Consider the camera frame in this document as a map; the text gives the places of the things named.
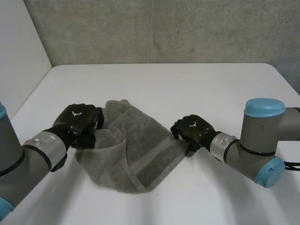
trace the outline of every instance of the gray towel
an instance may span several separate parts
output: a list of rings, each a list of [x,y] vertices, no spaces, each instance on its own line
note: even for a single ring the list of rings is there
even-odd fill
[[[108,101],[94,149],[76,151],[97,185],[126,193],[153,190],[184,158],[187,144],[126,100]]]

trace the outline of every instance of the tabletop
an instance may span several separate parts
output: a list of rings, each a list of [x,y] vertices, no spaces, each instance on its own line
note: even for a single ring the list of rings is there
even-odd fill
[[[287,107],[300,97],[268,64],[124,64],[54,67],[12,119],[21,142],[49,128],[69,104],[104,107],[127,99],[166,128],[197,114],[216,130],[240,137],[251,98]],[[277,155],[300,162],[300,142],[280,142]],[[68,151],[65,166],[44,180],[3,224],[22,225],[282,225],[300,219],[300,172],[286,171],[266,189],[208,151],[185,158],[159,186],[124,194],[96,186]]]

